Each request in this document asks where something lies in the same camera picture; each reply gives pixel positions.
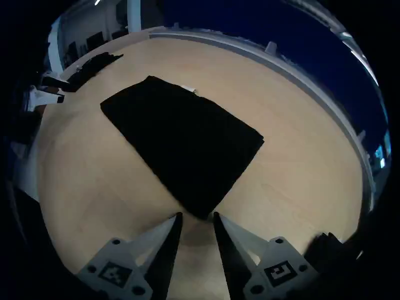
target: white object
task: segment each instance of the white object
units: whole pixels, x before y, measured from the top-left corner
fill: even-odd
[[[37,90],[35,86],[31,86],[31,90],[29,92],[28,111],[33,112],[35,107],[39,105],[57,103],[57,100],[60,96],[61,95],[59,94],[52,94],[42,90]]]
[[[188,90],[189,92],[196,93],[196,89],[194,87],[186,86],[186,85],[181,85],[181,88],[184,88],[185,90]]]

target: desk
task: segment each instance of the desk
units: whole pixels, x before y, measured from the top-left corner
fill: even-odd
[[[100,110],[148,75],[197,89],[258,130],[264,145],[216,210],[264,238],[284,236],[300,252],[320,232],[356,229],[362,169],[334,120],[275,71],[195,41],[154,38],[114,54],[62,104],[48,105],[38,134],[38,193],[65,266],[77,273],[112,237],[126,240],[183,208]],[[228,299],[211,223],[183,216],[170,299]]]

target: black towel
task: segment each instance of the black towel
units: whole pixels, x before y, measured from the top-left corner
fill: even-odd
[[[200,219],[221,202],[264,143],[255,129],[214,102],[153,76],[100,106],[171,194]]]
[[[79,90],[86,82],[89,81],[90,78],[96,76],[98,72],[102,69],[107,67],[109,64],[115,62],[116,60],[120,59],[123,54],[121,55],[113,55],[109,54],[108,52],[103,52],[98,54],[87,62],[85,62],[81,69],[74,73],[69,79],[68,82],[70,83],[68,86],[63,89],[65,92],[76,92]]]

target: folded black fabric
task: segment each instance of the folded black fabric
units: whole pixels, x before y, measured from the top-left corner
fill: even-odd
[[[153,76],[100,106],[171,194],[201,219],[264,143],[255,129],[214,102]]]
[[[76,92],[83,86],[86,82],[89,81],[90,78],[96,76],[96,74],[104,69],[109,64],[115,62],[119,58],[124,56],[121,55],[113,55],[108,52],[103,52],[98,54],[87,62],[83,64],[81,69],[74,73],[67,81],[70,83],[69,85],[65,85],[65,92]]]

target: light wood surface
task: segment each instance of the light wood surface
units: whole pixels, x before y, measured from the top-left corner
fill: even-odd
[[[38,140],[38,192],[49,234],[77,273],[112,237],[126,240],[182,211],[100,110],[157,76],[197,89],[258,130],[265,143],[216,210],[300,252],[320,232],[347,239],[362,196],[357,156],[331,117],[287,79],[239,54],[155,38],[128,46],[62,104],[48,105]],[[229,299],[212,224],[184,213],[170,299]]]

